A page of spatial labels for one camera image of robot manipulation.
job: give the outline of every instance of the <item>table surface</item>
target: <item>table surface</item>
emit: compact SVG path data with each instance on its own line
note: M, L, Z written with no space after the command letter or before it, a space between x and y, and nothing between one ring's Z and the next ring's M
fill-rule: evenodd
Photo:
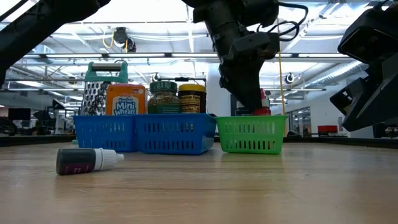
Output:
M58 176L58 148L0 148L0 223L396 223L398 150L284 144L279 156L125 154Z

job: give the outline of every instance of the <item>green basket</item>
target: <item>green basket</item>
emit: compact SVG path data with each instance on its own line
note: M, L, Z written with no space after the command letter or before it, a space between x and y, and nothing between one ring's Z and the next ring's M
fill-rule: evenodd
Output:
M280 154L287 116L240 116L217 119L224 152Z

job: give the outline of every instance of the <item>yellow cable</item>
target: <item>yellow cable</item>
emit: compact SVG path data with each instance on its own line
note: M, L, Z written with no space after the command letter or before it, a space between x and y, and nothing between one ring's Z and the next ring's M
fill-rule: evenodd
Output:
M104 44L104 46L105 46L106 48L111 48L111 47L113 46L113 35L114 35L114 31L113 31L113 33L112 33L112 42L111 42L111 45L110 45L110 46L108 46L108 45L105 43L105 38L102 38L102 43Z
M279 29L279 18L277 18L277 28L278 28L278 34L280 35L280 29ZM282 97L282 112L283 115L286 114L285 110L285 94L284 94L284 87L282 83L282 52L279 49L279 83L280 83L280 95ZM287 126L285 125L285 136L287 133Z

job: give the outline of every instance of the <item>blue plastic basket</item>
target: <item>blue plastic basket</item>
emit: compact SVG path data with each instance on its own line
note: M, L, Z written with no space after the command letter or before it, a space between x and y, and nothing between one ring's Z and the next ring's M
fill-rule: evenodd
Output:
M138 147L148 154L200 155L212 147L215 131L208 114L136 115Z
M79 147L136 152L133 116L74 116Z

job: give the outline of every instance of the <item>box grater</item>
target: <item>box grater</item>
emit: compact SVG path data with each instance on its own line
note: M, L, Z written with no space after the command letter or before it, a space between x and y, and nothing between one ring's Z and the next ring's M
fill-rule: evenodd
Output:
M118 77L101 77L97 72L119 72ZM128 83L127 63L90 62L85 77L85 90L80 115L98 116L106 112L106 90L110 84Z

